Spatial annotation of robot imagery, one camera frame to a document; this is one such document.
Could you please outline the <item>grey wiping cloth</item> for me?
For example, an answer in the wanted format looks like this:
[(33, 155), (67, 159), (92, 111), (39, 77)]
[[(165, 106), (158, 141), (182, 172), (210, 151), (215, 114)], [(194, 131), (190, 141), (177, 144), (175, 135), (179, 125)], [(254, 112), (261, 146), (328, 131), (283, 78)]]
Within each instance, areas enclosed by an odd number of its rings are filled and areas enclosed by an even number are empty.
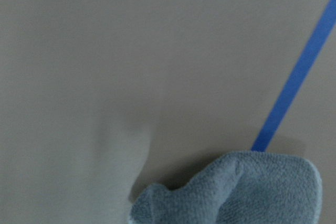
[(307, 159), (265, 152), (231, 152), (184, 186), (147, 187), (129, 223), (318, 223), (322, 180)]

